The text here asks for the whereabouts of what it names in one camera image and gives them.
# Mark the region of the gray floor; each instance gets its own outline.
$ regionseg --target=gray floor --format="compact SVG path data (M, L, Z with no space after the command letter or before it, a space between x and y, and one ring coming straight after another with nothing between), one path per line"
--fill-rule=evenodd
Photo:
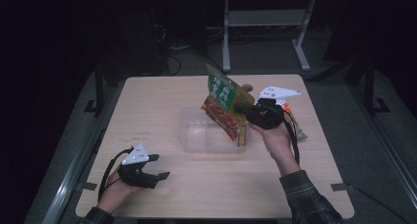
M305 79L315 76L335 64L335 62L323 61L330 34L329 29L310 30L307 33L303 47L312 67L312 70L307 73L299 67L292 49L290 39L294 36L294 32L278 30L276 35L264 37L255 42L232 44L230 46L232 65L230 75L298 74ZM192 48L173 54L173 56L181 61L178 76L205 75L206 63L212 65L214 62L221 63L221 44L219 42L210 44L208 56ZM178 62L174 59L168 59L168 64L171 73L178 68ZM392 159L387 153L387 143L391 142L408 169L409 176L417 178L417 159L415 159L417 120L398 98L388 78L379 72L376 72L375 97L382 98L391 112L370 117L362 106L363 83L357 86L345 84L343 77L347 70L348 68L343 69L318 83L306 83L341 177L344 182L367 192L395 210L408 222L413 223L417 220L416 206L407 194L406 186L400 179L401 174L396 172L396 166L391 162ZM86 144L95 142L101 130L106 128L122 88L123 82L119 86L105 88L104 111L98 117L94 117L92 113L84 112L89 100L95 97L94 77L90 76L58 144L56 154L33 202L26 223L42 222L75 156ZM382 138L377 133L378 131L385 132L387 136ZM91 157L81 174L79 184L87 179L93 159L94 156ZM75 186L60 218L60 223L75 223L79 220L75 214L75 208L80 194L81 189ZM346 220L346 223L404 223L362 193L351 190L349 195L355 208L355 215ZM116 223L136 222L136 220L124 218L116 220ZM140 223L155 223L155 221L142 220ZM178 223L220 222L178 220ZM290 223L290 221L282 220L279 223Z

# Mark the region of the dark background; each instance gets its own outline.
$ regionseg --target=dark background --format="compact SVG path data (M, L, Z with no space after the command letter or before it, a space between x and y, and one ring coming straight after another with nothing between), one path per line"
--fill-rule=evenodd
M342 61L365 49L417 115L415 1L318 0L311 26L334 29L329 59ZM156 17L170 27L172 38L185 35L204 49L205 26L221 23L222 17L215 12L219 3L172 2L162 3L162 13ZM152 20L146 12L150 5L108 0L0 0L1 198L7 206L2 218L9 223L13 222L10 218L16 223L25 220L83 84L103 56L113 63L105 69L110 83L163 71L164 63L157 57L169 43L160 46L151 35L144 35L152 33ZM195 29L184 26L190 19ZM124 48L123 53L131 53L121 54L107 38ZM147 54L136 51L144 46Z

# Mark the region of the table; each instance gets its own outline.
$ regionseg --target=table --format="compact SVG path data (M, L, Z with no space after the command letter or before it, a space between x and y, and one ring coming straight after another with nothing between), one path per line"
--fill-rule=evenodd
M347 191L334 192L342 180L303 80L297 75L229 76L238 84L251 84L256 96L267 84L302 91L287 99L308 138L299 143L301 166L319 192L344 218L354 209ZM170 171L154 190L131 197L115 216L135 218L275 219L291 217L279 171L262 138L251 133L243 153L187 153L177 139L180 110L203 104L209 94L208 77L143 77L126 81L116 105L88 183L76 212L85 216L96 205L97 191L109 161L118 152L142 142L149 154L160 155L144 172Z

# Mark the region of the person's right hand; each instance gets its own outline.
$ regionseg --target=person's right hand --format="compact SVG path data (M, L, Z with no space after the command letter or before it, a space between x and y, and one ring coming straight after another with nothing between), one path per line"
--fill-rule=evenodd
M290 135L283 123L277 128L265 130L249 123L250 127L261 134L270 156L275 160L281 176L300 171L291 150Z

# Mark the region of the green package label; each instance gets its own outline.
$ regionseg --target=green package label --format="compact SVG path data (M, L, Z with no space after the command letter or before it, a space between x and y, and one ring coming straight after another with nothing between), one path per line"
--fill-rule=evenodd
M237 84L214 67L208 65L209 95L228 112L236 95Z

